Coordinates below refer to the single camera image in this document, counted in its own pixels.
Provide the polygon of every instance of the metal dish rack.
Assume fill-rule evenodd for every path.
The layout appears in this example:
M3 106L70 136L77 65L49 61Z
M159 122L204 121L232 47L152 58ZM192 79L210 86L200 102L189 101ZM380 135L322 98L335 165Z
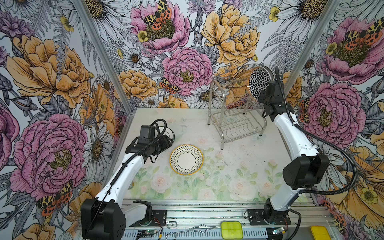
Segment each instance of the metal dish rack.
M254 110L261 117L262 113L260 112L260 109L262 109L263 105L254 101L252 97L249 96L248 91L245 91L248 95L245 104L231 109L226 108L226 87L233 84L240 84L242 81L244 80L238 79L220 84L218 81L212 80L210 85L208 125L210 125L210 121L212 120L213 125L221 138L221 150L224 149L224 143L232 142L256 133L261 136L266 128L266 119L261 118L264 121L264 124L262 125L251 112ZM212 112L213 89L218 89L220 91L220 96L217 97L222 103L221 110L218 109L219 111L216 113Z

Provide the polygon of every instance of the yellow box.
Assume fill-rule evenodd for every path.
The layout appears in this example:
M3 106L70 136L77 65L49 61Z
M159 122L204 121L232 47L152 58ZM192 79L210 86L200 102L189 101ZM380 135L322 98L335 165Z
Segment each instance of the yellow box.
M222 222L221 236L223 239L243 239L243 228L240 222Z
M314 240L331 240L328 230L324 226L311 226Z

